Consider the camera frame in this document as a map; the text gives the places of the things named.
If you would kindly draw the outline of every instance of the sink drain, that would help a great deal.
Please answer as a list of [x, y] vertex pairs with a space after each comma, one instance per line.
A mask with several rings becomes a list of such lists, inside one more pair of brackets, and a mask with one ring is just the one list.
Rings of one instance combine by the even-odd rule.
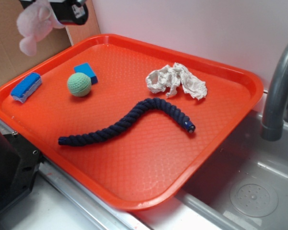
[[276, 191], [257, 179], [245, 179], [233, 185], [230, 200], [239, 212], [250, 217], [264, 217], [277, 207]]

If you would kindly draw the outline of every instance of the gray faucet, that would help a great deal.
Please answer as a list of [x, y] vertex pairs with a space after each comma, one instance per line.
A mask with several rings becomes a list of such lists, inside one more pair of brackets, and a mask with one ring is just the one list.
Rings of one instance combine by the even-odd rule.
[[261, 121], [261, 137], [269, 141], [279, 140], [284, 120], [288, 122], [288, 45], [278, 61], [270, 84]]

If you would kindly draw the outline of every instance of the crumpled paper towel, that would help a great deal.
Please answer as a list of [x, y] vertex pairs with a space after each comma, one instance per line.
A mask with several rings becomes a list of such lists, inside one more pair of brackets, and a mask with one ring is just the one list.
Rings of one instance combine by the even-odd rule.
[[180, 83], [183, 91], [192, 98], [200, 100], [207, 95], [206, 82], [199, 80], [179, 63], [174, 63], [173, 67], [166, 65], [162, 69], [154, 70], [146, 77], [147, 87], [152, 93], [164, 92], [169, 87], [167, 98], [177, 94], [176, 88]]

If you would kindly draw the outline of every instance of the white wall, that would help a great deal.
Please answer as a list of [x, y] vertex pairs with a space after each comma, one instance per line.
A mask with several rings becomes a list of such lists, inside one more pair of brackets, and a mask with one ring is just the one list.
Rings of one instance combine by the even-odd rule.
[[101, 33], [257, 74], [265, 88], [288, 43], [288, 0], [92, 0]]

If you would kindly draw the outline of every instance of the stuffed animal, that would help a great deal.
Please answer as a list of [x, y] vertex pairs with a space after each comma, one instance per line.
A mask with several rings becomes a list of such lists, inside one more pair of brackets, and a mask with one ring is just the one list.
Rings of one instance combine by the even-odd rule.
[[20, 43], [20, 50], [28, 56], [36, 54], [37, 42], [43, 40], [52, 28], [61, 29], [61, 24], [48, 0], [36, 0], [29, 5], [17, 19], [19, 33], [24, 37]]

